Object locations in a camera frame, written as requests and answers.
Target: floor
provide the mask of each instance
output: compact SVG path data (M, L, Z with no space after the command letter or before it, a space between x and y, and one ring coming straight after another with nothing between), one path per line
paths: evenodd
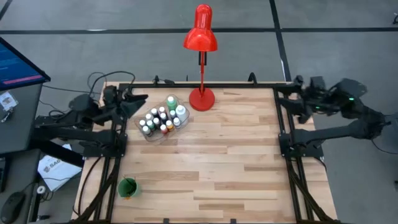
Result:
M275 32L216 33L218 51L208 54L206 80L246 80L250 72L261 81L283 81L296 75L308 80L321 75L330 86L352 78L368 87L362 97L365 104L385 114L398 110L394 88L398 29L388 29L398 27L392 25L394 12L398 12L394 0L0 0L6 6L0 12L0 34L52 77L50 86L87 90L91 72L115 70L133 72L139 81L152 80L155 75L175 81L187 76L198 80L197 53L182 47L184 33L132 34L131 29L189 28L195 6L206 2L213 8L213 27L257 28L275 26L271 11L275 2L276 25L282 28L279 39ZM95 34L102 29L117 34ZM123 75L109 78L128 79ZM41 100L66 110L75 96L77 93L43 88ZM49 110L51 107L40 105L38 114ZM338 115L315 116L317 128L348 122ZM375 142L386 151L398 152L395 134L385 129ZM369 141L351 138L329 140L323 149L339 219L395 223L398 156L378 151ZM40 212L50 214L50 222L67 221L77 187L77 180L69 182L52 201L42 204Z

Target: computer monitor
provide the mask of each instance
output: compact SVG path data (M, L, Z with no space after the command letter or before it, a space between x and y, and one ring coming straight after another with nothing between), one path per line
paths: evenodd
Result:
M0 91L50 80L48 75L0 37Z

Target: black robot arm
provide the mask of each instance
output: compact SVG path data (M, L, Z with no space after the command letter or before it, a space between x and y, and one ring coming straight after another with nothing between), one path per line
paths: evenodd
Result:
M307 122L313 113L330 116L341 112L344 118L356 119L347 126L335 128L315 131L295 129L289 135L289 146L293 149L297 146L306 148L310 144L318 147L324 140L334 138L373 139L397 117L387 117L365 106L359 97L367 92L366 87L347 78L327 90L322 77L312 77L306 88L303 88L302 77L297 77L291 85L277 91L287 96L297 94L297 99L279 98L279 102L287 111L298 116L300 124Z

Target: paper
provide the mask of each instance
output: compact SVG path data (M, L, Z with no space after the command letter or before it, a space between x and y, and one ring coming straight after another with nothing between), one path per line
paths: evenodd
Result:
M69 144L64 144L62 147L71 150ZM60 159L51 156L44 156L43 159L40 160L37 168L37 172L39 172L44 179L44 182L47 184L47 187L53 192L58 190L63 184L69 181L69 178L78 174L80 171L80 167L63 162Z
M18 101L7 91L0 95L0 104L5 111L9 111L18 105Z

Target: wooden tabletop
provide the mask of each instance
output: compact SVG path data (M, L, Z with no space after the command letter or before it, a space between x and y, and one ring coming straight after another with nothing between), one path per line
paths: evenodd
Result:
M285 159L277 140L279 124L272 90L212 90L214 106L199 112L189 105L190 88L134 89L136 95L149 95L136 115L146 113L173 94L184 102L190 119L183 130L158 145L147 142L133 119L129 120L129 142L119 181L123 176L136 178L142 194L129 200L117 195L113 223L162 223L163 218L172 223L229 223L231 218L238 223L295 222ZM109 124L95 126L95 130L106 128ZM297 128L314 129L313 121ZM95 160L85 162L79 192ZM303 158L303 163L310 193L326 214L336 218L325 168L312 158ZM82 208L96 195L102 169L103 159L88 178ZM102 218L108 195L105 199Z

